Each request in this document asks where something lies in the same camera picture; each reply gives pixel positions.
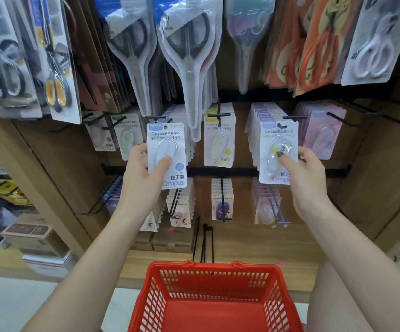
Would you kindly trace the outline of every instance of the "tiled floor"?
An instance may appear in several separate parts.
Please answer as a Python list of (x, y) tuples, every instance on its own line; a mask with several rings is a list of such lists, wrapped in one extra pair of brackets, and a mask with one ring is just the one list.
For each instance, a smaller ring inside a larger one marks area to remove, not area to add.
[[(0, 332), (19, 332), (56, 283), (0, 278)], [(103, 332), (125, 332), (139, 290), (117, 288), (102, 324)], [(307, 304), (296, 304), (303, 323), (307, 320)]]

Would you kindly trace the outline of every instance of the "red shopping basket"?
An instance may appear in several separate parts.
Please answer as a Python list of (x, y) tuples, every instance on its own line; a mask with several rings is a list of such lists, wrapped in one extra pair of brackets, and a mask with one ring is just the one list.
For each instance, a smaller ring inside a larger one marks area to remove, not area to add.
[(302, 332), (277, 266), (153, 262), (128, 332)]

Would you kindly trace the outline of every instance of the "white scissors handle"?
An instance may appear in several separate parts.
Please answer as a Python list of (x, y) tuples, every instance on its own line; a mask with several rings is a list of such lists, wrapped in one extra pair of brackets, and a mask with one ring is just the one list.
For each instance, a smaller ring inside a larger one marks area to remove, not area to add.
[[(358, 79), (363, 79), (369, 75), (372, 75), (372, 77), (375, 78), (380, 77), (387, 72), (393, 63), (395, 58), (395, 47), (392, 43), (389, 32), (395, 25), (396, 21), (396, 14), (388, 13), (385, 15), (381, 19), (373, 38), (363, 47), (356, 57), (353, 71)], [(380, 67), (383, 58), (386, 58), (386, 62), (384, 66)]]

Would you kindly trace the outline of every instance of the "orange scissors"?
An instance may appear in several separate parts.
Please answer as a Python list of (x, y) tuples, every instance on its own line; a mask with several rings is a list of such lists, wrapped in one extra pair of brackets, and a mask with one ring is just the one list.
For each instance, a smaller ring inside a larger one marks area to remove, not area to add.
[(287, 62), (286, 73), (285, 73), (287, 83), (293, 85), (295, 85), (295, 83), (297, 82), (297, 73), (295, 72), (297, 61), (299, 61), (301, 55), (303, 54), (304, 44), (306, 43), (306, 38), (307, 38), (306, 28), (304, 27), (303, 22), (301, 21), (301, 18), (299, 16), (298, 16), (298, 29), (300, 33), (300, 38), (297, 41), (294, 50), (292, 51), (289, 61)]
[[(330, 13), (327, 27), (312, 42), (306, 55), (302, 58), (298, 81), (304, 91), (332, 83), (335, 78), (340, 44), (338, 35), (335, 33), (338, 11), (335, 10)], [(313, 66), (309, 67), (313, 57)]]

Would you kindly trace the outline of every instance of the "white box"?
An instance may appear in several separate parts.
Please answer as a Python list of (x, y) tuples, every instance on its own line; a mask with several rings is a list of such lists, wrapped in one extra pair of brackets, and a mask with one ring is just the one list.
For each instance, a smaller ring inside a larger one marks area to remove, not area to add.
[(63, 258), (24, 255), (22, 260), (36, 273), (48, 277), (65, 278), (77, 263), (77, 257), (69, 251)]

